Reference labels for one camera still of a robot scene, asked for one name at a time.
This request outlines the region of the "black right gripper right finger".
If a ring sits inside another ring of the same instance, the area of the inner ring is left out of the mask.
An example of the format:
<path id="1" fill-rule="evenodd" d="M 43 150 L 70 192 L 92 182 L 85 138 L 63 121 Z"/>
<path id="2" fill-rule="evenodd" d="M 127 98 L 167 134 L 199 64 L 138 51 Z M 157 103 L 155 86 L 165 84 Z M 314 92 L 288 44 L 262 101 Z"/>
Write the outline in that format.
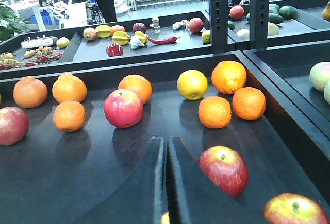
<path id="1" fill-rule="evenodd" d="M 265 223 L 202 172 L 185 142 L 167 141 L 166 191 L 170 223 Z"/>

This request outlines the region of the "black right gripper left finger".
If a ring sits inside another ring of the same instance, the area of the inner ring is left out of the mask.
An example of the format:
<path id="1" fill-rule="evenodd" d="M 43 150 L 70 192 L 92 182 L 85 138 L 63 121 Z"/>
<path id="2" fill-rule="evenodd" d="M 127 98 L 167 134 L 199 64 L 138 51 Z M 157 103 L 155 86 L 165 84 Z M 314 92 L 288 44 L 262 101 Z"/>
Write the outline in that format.
<path id="1" fill-rule="evenodd" d="M 161 223 L 164 165 L 164 139 L 153 137 L 128 179 L 73 223 Z"/>

